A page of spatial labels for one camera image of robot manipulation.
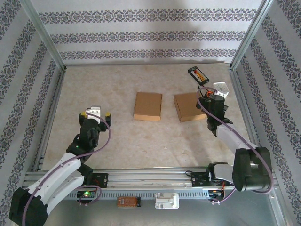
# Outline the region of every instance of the white arm segment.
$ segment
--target white arm segment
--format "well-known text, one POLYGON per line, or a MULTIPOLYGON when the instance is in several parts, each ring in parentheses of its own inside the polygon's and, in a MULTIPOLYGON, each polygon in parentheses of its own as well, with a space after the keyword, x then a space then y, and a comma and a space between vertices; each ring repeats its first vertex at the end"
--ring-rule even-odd
MULTIPOLYGON (((33 185, 29 186, 29 193, 32 194, 36 187, 40 184, 40 182, 51 172, 54 168, 62 164, 64 161, 75 157, 74 154, 65 153, 60 161, 50 170, 45 176, 43 176, 40 180, 38 180, 33 185)), ((61 186, 61 184, 66 180, 68 176, 70 176, 74 171, 76 171, 80 167, 80 160, 74 159, 71 162, 67 163, 60 169, 58 169, 54 174, 52 174, 48 180, 40 187, 40 190, 35 194, 35 197, 41 196, 41 201, 45 204, 48 203, 49 198, 55 192, 55 190, 61 186)))
POLYGON ((47 214, 49 215, 53 208, 63 200, 75 188, 81 186, 84 182, 84 176, 75 171, 61 184, 61 186, 52 194, 48 200, 47 214))
MULTIPOLYGON (((240 148, 249 149, 229 128, 225 125, 220 125, 217 127, 216 136, 224 142, 228 148, 235 154, 235 151, 240 148)), ((214 166, 214 174, 217 179, 227 180, 233 183, 232 179, 233 166, 229 164, 216 164, 214 166)))

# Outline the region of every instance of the patterned wall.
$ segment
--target patterned wall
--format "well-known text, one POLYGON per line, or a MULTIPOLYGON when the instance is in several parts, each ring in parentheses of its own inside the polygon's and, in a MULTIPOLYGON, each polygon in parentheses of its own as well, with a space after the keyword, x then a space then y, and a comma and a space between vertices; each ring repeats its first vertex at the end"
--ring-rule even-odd
POLYGON ((67 65, 230 63, 261 0, 32 0, 67 65))
POLYGON ((0 225, 41 142, 61 71, 18 0, 0 0, 0 225))
POLYGON ((293 225, 301 225, 301 1, 276 0, 237 67, 293 225))

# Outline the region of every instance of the beige floor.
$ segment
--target beige floor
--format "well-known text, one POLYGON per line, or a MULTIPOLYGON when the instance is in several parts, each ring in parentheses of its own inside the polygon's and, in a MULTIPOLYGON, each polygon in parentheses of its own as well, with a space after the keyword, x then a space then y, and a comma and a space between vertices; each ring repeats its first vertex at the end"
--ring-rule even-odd
MULTIPOLYGON (((247 137, 226 64, 71 66, 63 82, 43 170, 62 157, 79 133, 78 114, 92 105, 101 105, 102 116, 112 113, 111 142, 86 162, 93 169, 233 163, 233 153, 207 129, 206 120, 178 120, 173 97, 197 91, 197 83, 187 73, 193 66, 207 75, 208 86, 217 81, 227 83, 226 117, 247 137), (133 119, 137 91, 163 94, 161 121, 133 119)), ((100 134, 99 146, 107 137, 107 132, 100 134)))

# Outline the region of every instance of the small box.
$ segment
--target small box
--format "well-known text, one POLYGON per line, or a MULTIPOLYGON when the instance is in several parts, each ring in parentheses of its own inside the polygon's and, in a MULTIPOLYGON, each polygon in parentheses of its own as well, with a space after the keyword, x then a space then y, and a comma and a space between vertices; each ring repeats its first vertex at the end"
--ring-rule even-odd
POLYGON ((160 121, 162 94, 137 92, 134 119, 160 121))
POLYGON ((197 109, 197 94, 184 93, 174 96, 174 105, 180 122, 206 118, 206 113, 197 109))

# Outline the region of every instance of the cardboard box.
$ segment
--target cardboard box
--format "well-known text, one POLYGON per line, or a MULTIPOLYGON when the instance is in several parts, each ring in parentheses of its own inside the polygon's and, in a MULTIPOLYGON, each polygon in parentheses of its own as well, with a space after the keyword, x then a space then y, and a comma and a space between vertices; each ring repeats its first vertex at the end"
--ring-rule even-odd
POLYGON ((206 113, 197 109, 196 93, 184 93, 174 96, 174 105, 180 122, 206 118, 206 113))
POLYGON ((160 121, 162 94, 137 92, 134 119, 160 121))

